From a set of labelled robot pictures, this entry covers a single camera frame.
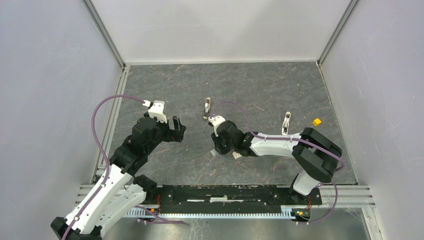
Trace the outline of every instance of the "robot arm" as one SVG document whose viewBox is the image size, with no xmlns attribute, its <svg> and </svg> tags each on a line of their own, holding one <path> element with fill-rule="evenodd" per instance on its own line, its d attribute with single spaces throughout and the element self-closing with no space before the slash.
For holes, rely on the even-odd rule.
<svg viewBox="0 0 424 240">
<path fill-rule="evenodd" d="M 213 126 L 212 140 L 215 150 L 224 155 L 231 150 L 243 157 L 275 155 L 296 159 L 302 166 L 302 173 L 294 179 L 291 189 L 292 198 L 304 199 L 319 183 L 330 183 L 336 171 L 338 161 L 322 151 L 309 150 L 311 146 L 291 139 L 303 139 L 316 144 L 336 156 L 342 155 L 340 147 L 331 142 L 313 128 L 306 127 L 302 133 L 291 135 L 266 135 L 263 133 L 243 133 L 232 121 L 222 116 L 210 117 L 209 125 Z M 267 140 L 263 138 L 286 138 L 289 140 Z"/>
<path fill-rule="evenodd" d="M 161 142 L 181 142 L 186 127 L 174 116 L 173 129 L 164 114 L 163 101 L 144 101 L 149 110 L 132 128 L 110 158 L 110 172 L 104 184 L 106 172 L 100 177 L 86 198 L 66 218 L 56 217 L 51 223 L 59 239 L 74 221 L 66 239 L 101 240 L 106 232 L 131 208 L 154 195 L 157 184 L 148 177 L 136 177 L 137 171 L 147 162 L 149 154 Z M 133 184 L 117 199 L 118 190 L 134 177 Z"/>
</svg>

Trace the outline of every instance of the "floor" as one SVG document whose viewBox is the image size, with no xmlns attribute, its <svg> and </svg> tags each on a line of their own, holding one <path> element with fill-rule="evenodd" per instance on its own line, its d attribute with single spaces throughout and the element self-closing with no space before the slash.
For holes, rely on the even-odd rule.
<svg viewBox="0 0 424 240">
<path fill-rule="evenodd" d="M 356 182 L 325 84 L 314 62 L 136 65 L 129 69 L 124 93 L 165 101 L 168 118 L 178 116 L 187 126 L 182 143 L 161 143 L 139 172 L 159 185 L 288 185 L 302 171 L 296 160 L 288 157 L 235 160 L 230 153 L 212 156 L 213 129 L 202 119 L 206 97 L 211 98 L 212 108 L 220 101 L 236 101 L 248 111 L 252 130 L 270 135 L 281 134 L 287 111 L 292 114 L 289 134 L 314 127 L 312 121 L 320 118 L 322 124 L 316 129 L 342 148 L 342 158 L 348 162 L 333 182 Z M 146 111 L 139 102 L 122 101 L 111 153 L 131 134 L 133 125 Z M 235 106 L 224 104 L 217 114 L 247 132 L 247 121 Z"/>
<path fill-rule="evenodd" d="M 327 209 L 312 209 L 322 216 Z M 180 219 L 181 225 L 144 225 L 121 218 L 104 240 L 370 240 L 361 209 L 336 209 L 321 223 L 296 226 L 283 219 Z"/>
</svg>

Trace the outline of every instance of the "white panel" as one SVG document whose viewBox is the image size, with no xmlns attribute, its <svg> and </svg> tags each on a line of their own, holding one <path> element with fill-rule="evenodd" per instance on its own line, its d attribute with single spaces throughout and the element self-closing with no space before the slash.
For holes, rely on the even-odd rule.
<svg viewBox="0 0 424 240">
<path fill-rule="evenodd" d="M 94 0 L 126 62 L 317 60 L 349 0 Z"/>
<path fill-rule="evenodd" d="M 92 112 L 120 68 L 80 0 L 2 1 L 0 56 L 0 239 L 57 240 L 50 223 L 90 179 Z"/>
<path fill-rule="evenodd" d="M 323 65 L 388 240 L 424 239 L 424 2 L 360 1 Z"/>
</svg>

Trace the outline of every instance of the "enclosure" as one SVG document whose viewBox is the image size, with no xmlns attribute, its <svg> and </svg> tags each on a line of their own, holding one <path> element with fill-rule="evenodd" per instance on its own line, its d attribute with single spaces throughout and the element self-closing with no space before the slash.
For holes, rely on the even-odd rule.
<svg viewBox="0 0 424 240">
<path fill-rule="evenodd" d="M 289 186 L 293 158 L 212 155 L 205 98 L 241 105 L 253 131 L 314 128 L 340 146 L 335 211 L 318 223 L 123 217 L 112 239 L 422 239 L 424 3 L 383 0 L 66 0 L 1 5 L 1 239 L 57 239 L 49 224 L 105 171 L 92 113 L 120 94 L 165 102 L 187 127 L 137 174 L 159 185 Z M 109 157 L 147 108 L 114 98 L 95 119 Z M 216 113 L 247 132 L 231 104 Z M 320 119 L 315 126 L 313 121 Z M 335 200 L 321 187 L 324 216 Z"/>
</svg>

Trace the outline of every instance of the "yellow cube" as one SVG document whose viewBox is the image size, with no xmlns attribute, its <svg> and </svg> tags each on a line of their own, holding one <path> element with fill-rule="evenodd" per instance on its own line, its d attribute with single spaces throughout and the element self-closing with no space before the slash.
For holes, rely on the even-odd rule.
<svg viewBox="0 0 424 240">
<path fill-rule="evenodd" d="M 319 118 L 316 118 L 316 119 L 312 122 L 312 124 L 316 127 L 316 126 L 318 126 L 318 125 L 320 125 L 320 124 L 321 124 L 321 120 L 320 120 Z"/>
</svg>

